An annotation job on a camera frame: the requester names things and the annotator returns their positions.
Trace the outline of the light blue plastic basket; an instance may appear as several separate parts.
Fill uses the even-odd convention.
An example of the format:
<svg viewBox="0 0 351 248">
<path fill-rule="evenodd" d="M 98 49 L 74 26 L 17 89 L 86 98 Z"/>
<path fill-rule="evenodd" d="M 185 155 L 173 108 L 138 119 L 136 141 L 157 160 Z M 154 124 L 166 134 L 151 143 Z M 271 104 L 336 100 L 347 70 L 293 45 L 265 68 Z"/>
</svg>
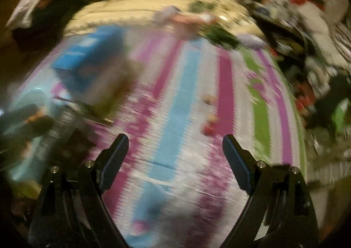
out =
<svg viewBox="0 0 351 248">
<path fill-rule="evenodd" d="M 1 157 L 12 181 L 40 181 L 58 136 L 61 112 L 41 88 L 21 94 L 11 105 L 1 136 Z"/>
</svg>

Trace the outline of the dark plastic-wrapped box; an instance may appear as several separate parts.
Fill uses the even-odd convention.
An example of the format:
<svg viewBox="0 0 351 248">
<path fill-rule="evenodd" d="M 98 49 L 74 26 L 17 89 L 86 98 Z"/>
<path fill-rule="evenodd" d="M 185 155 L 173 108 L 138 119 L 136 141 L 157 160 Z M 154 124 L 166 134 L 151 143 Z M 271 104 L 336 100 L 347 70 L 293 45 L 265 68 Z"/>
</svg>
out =
<svg viewBox="0 0 351 248">
<path fill-rule="evenodd" d="M 46 170 L 51 166 L 78 167 L 96 145 L 97 135 L 81 114 L 70 108 L 59 108 L 53 127 L 34 152 L 33 166 Z"/>
</svg>

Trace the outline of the striped floral bed sheet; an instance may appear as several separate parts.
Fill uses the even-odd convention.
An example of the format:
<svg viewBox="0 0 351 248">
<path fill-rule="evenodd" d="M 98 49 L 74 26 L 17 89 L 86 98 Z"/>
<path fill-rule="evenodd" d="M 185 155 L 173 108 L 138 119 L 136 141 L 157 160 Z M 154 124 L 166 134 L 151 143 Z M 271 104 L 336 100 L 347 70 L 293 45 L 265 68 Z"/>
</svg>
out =
<svg viewBox="0 0 351 248">
<path fill-rule="evenodd" d="M 132 247 L 218 247 L 247 201 L 222 152 L 225 135 L 258 160 L 306 170 L 290 86 L 268 48 L 227 51 L 134 29 L 126 41 L 136 81 L 113 125 L 93 125 L 91 158 L 120 133 L 130 141 L 105 204 Z M 210 113 L 216 135 L 204 136 Z"/>
</svg>

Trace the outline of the red fruit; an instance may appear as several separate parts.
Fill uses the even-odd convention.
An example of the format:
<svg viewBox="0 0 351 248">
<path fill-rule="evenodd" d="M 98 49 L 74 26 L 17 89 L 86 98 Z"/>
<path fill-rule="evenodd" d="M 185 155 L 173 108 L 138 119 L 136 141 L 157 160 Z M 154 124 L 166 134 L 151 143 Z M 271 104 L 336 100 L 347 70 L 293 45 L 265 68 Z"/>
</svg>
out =
<svg viewBox="0 0 351 248">
<path fill-rule="evenodd" d="M 216 125 L 214 123 L 205 123 L 201 127 L 201 133 L 204 136 L 215 136 L 216 135 Z"/>
</svg>

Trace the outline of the small beige fruit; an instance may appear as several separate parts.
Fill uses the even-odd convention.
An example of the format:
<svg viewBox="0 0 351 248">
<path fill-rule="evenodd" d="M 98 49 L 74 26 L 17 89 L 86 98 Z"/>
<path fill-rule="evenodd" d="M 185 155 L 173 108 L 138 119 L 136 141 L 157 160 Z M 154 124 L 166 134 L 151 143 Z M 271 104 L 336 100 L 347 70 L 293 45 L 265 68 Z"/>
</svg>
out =
<svg viewBox="0 0 351 248">
<path fill-rule="evenodd" d="M 202 101 L 205 104 L 212 105 L 215 101 L 215 97 L 212 94 L 206 93 L 206 94 L 202 95 Z"/>
<path fill-rule="evenodd" d="M 215 124 L 218 121 L 218 117 L 217 117 L 217 115 L 210 113 L 210 114 L 208 114 L 206 120 L 208 123 Z"/>
</svg>

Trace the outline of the blue cardboard box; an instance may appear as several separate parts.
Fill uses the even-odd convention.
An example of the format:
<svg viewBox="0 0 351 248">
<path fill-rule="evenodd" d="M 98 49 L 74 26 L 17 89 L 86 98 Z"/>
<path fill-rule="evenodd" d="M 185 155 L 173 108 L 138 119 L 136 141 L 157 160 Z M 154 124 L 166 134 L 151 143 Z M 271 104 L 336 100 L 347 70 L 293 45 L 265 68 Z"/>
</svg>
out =
<svg viewBox="0 0 351 248">
<path fill-rule="evenodd" d="M 102 26 L 71 45 L 52 68 L 75 102 L 105 117 L 121 102 L 133 70 L 125 45 L 127 30 Z"/>
</svg>

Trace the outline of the purple wrapped packet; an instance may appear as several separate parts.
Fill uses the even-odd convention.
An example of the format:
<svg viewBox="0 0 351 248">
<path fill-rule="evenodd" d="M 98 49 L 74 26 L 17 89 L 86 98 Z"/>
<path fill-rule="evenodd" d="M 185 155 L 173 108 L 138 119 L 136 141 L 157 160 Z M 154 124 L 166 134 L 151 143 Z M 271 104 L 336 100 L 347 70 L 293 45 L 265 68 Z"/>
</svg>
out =
<svg viewBox="0 0 351 248">
<path fill-rule="evenodd" d="M 260 37 L 250 33 L 238 33 L 236 37 L 247 48 L 259 49 L 265 48 L 267 45 Z"/>
</svg>

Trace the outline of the cluttered side table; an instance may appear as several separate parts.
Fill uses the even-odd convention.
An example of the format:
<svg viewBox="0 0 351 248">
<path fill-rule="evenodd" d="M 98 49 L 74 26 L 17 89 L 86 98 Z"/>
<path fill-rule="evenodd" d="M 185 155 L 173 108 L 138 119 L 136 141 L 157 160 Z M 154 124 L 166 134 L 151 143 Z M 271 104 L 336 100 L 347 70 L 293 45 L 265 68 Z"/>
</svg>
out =
<svg viewBox="0 0 351 248">
<path fill-rule="evenodd" d="M 249 0 L 247 9 L 274 50 L 282 55 L 307 53 L 309 40 L 302 18 L 288 1 Z"/>
</svg>

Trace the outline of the green leafy vegetables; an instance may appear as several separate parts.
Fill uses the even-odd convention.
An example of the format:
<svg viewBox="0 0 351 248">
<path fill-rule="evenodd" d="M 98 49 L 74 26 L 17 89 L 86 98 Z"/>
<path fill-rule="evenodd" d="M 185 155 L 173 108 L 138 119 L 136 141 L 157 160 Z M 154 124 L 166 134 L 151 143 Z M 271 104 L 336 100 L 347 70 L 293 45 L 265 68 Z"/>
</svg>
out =
<svg viewBox="0 0 351 248">
<path fill-rule="evenodd" d="M 236 49 L 240 42 L 224 27 L 224 23 L 220 22 L 221 18 L 215 15 L 218 7 L 214 2 L 196 0 L 189 4 L 188 10 L 195 14 L 210 15 L 210 22 L 205 22 L 205 26 L 201 26 L 200 34 L 212 45 L 226 50 Z"/>
</svg>

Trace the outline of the white pillow bundle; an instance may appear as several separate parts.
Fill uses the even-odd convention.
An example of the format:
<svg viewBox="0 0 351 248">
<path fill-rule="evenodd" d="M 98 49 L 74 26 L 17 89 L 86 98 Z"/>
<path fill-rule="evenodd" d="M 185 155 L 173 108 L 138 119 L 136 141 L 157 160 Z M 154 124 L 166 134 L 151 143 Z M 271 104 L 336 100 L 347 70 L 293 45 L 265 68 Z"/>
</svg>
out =
<svg viewBox="0 0 351 248">
<path fill-rule="evenodd" d="M 322 59 L 350 70 L 349 0 L 290 0 L 316 43 Z"/>
</svg>

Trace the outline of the pink instant noodle cup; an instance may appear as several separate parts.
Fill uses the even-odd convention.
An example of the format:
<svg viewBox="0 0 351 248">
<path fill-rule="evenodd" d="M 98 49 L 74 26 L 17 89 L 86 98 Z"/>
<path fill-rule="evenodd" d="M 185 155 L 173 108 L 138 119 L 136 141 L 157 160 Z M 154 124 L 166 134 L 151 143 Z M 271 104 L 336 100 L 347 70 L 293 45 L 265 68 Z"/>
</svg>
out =
<svg viewBox="0 0 351 248">
<path fill-rule="evenodd" d="M 206 26 L 215 23 L 217 16 L 210 13 L 175 14 L 171 18 L 174 33 L 181 39 L 194 39 Z"/>
</svg>

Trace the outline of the cream yellow quilt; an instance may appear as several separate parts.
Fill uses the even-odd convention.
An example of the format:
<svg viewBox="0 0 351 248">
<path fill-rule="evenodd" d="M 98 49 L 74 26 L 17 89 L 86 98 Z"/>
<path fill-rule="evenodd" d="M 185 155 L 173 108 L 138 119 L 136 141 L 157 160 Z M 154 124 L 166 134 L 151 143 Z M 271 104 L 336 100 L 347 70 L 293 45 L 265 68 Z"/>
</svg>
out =
<svg viewBox="0 0 351 248">
<path fill-rule="evenodd" d="M 94 2 L 79 10 L 68 22 L 63 35 L 91 33 L 104 25 L 148 25 L 167 7 L 175 7 L 184 15 L 209 12 L 231 34 L 250 33 L 262 37 L 263 32 L 236 0 L 106 0 Z"/>
</svg>

